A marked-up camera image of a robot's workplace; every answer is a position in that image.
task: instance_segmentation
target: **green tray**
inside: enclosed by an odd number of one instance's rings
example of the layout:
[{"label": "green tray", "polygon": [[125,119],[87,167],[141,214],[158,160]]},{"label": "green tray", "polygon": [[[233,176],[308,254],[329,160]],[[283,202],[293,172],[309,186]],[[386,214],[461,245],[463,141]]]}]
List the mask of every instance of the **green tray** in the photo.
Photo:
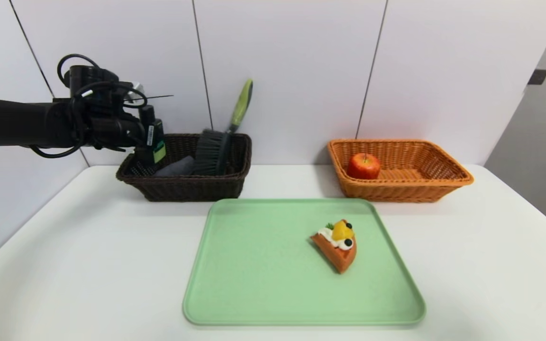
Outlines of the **green tray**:
[{"label": "green tray", "polygon": [[[347,219],[357,256],[338,274],[310,236]],[[224,199],[210,209],[182,310],[195,324],[410,324],[425,302],[362,199]]]}]

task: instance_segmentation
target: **cake slice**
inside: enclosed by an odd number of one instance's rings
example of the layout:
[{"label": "cake slice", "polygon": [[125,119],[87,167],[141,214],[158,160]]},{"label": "cake slice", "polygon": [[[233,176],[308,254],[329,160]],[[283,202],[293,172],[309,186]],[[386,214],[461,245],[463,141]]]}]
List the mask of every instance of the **cake slice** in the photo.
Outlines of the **cake slice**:
[{"label": "cake slice", "polygon": [[346,220],[317,231],[311,239],[340,274],[345,272],[355,260],[357,243],[353,227]]}]

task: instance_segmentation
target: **gray cloth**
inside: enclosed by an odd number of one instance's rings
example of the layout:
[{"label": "gray cloth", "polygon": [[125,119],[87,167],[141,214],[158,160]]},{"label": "gray cloth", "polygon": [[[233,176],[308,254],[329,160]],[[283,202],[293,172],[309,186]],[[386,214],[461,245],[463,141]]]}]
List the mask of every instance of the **gray cloth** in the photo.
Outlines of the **gray cloth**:
[{"label": "gray cloth", "polygon": [[191,175],[193,173],[193,163],[195,160],[188,156],[180,161],[168,164],[164,168],[158,170],[153,175],[154,177],[178,177],[180,175]]}]

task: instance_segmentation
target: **orange wicker basket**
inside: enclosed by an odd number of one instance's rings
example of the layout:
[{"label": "orange wicker basket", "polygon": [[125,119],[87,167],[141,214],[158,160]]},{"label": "orange wicker basket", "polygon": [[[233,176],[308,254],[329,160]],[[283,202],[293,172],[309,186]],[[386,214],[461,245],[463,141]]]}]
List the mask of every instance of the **orange wicker basket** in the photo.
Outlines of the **orange wicker basket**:
[{"label": "orange wicker basket", "polygon": [[[469,174],[438,145],[423,140],[332,140],[328,151],[340,188],[349,198],[400,203],[432,203],[473,183]],[[345,172],[356,153],[381,161],[378,179],[355,179]]]}]

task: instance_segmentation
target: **wicker basket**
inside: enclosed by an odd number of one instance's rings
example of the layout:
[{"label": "wicker basket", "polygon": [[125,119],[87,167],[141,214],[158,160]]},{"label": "wicker basket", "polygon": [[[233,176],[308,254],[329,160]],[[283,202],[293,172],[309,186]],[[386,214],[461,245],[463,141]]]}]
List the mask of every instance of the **wicker basket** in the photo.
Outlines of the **wicker basket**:
[{"label": "wicker basket", "polygon": [[[189,155],[195,157],[199,136],[199,134],[165,135],[165,158],[159,168]],[[136,160],[134,154],[130,154],[117,170],[117,179],[138,188],[149,201],[217,201],[225,198],[237,198],[250,169],[251,155],[252,140],[250,137],[246,134],[234,134],[231,137],[226,175],[218,177],[136,175],[132,171]]]},{"label": "wicker basket", "polygon": [[[422,140],[332,140],[328,143],[345,196],[370,201],[432,203],[473,183],[473,177],[443,149]],[[381,161],[378,179],[349,177],[345,172],[356,153]]]}]

